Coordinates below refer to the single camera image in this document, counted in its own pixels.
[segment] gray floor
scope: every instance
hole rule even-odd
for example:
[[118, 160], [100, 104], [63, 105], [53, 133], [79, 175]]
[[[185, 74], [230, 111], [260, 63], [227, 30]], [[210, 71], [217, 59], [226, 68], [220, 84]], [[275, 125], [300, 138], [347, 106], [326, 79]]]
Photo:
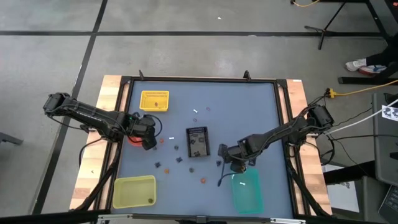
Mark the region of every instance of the gray floor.
[[[373, 1], [380, 20], [393, 34], [398, 26], [384, 1]], [[0, 0], [0, 30], [92, 30], [100, 0]], [[144, 1], [113, 0], [100, 30], [225, 30], [305, 32], [304, 25], [323, 27], [337, 3], [298, 8], [281, 1]], [[336, 31], [377, 31], [365, 5], [347, 4], [330, 27]], [[58, 124], [43, 115], [49, 93], [70, 92], [88, 37], [0, 37], [0, 131], [25, 139], [22, 146], [0, 145], [0, 216], [29, 212]], [[307, 100], [330, 87], [338, 92], [364, 88], [339, 85], [346, 61], [380, 52], [378, 38], [303, 37], [97, 37], [78, 99], [95, 105], [103, 75], [241, 77], [302, 79]], [[380, 91], [396, 91], [387, 87]], [[370, 107], [371, 93], [327, 100], [336, 121]], [[371, 122], [335, 135], [368, 134]], [[69, 130], [44, 212], [66, 211], [78, 172], [78, 150], [86, 135]], [[374, 158], [372, 139], [344, 140], [356, 162]], [[322, 152], [330, 146], [320, 138]], [[353, 164], [336, 146], [335, 161]]]

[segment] small orange object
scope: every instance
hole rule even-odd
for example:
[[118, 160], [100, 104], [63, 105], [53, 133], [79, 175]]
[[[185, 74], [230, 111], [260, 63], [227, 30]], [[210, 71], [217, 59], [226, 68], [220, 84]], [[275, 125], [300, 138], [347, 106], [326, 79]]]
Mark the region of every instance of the small orange object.
[[142, 139], [139, 137], [127, 137], [127, 140], [129, 141], [130, 144], [133, 146], [142, 146]]

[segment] yellow plastic basket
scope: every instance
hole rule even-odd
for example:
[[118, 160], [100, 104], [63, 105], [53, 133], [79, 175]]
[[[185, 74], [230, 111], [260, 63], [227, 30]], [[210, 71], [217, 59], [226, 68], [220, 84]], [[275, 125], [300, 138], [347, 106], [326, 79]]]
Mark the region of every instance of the yellow plastic basket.
[[142, 91], [139, 108], [144, 111], [167, 111], [169, 108], [169, 91]]
[[156, 203], [156, 180], [153, 175], [118, 178], [114, 182], [113, 207], [133, 208]]

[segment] white sneaker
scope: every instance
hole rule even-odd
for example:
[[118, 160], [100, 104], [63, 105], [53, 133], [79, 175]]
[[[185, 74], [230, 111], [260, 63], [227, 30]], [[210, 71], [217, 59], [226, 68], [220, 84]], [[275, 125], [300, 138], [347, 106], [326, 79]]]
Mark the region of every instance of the white sneaker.
[[375, 75], [384, 71], [387, 67], [383, 65], [370, 65], [367, 67], [359, 68], [359, 72], [364, 75]]
[[366, 67], [366, 58], [346, 63], [346, 68], [350, 72], [355, 72], [362, 67]]

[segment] wooden board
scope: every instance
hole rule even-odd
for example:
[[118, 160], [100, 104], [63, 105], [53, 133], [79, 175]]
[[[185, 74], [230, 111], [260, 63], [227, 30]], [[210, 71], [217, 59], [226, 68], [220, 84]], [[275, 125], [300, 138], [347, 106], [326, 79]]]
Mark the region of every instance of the wooden board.
[[[118, 97], [120, 81], [120, 75], [104, 76], [96, 104], [97, 107], [107, 111], [114, 110], [116, 98]], [[307, 106], [303, 84], [301, 80], [287, 80], [287, 84], [293, 116], [297, 116], [298, 113]], [[126, 103], [127, 88], [124, 89], [125, 91], [123, 93], [121, 107], [119, 110], [124, 108]], [[286, 105], [284, 103], [284, 95], [281, 88], [279, 89], [279, 93], [282, 111], [284, 114], [284, 121], [287, 122]], [[98, 138], [100, 138], [98, 133], [90, 133], [88, 135], [87, 142], [94, 141]], [[315, 140], [312, 138], [308, 138], [307, 141], [316, 144]], [[71, 209], [79, 206], [98, 183], [101, 166], [104, 159], [105, 148], [106, 141], [99, 141], [85, 149], [81, 167], [76, 180], [75, 190], [73, 191], [72, 201], [70, 204]], [[322, 168], [317, 149], [311, 145], [303, 145], [300, 150], [300, 156], [302, 160], [302, 169], [304, 172], [306, 186], [314, 196], [315, 200], [322, 206], [322, 208], [331, 214], [330, 202], [326, 190], [325, 180], [323, 179]], [[106, 200], [105, 192], [107, 192], [107, 189], [108, 185], [106, 185], [104, 188], [100, 208], [104, 208], [104, 202]], [[304, 214], [302, 196], [297, 186], [295, 186], [295, 192], [297, 197], [298, 211], [300, 214]]]

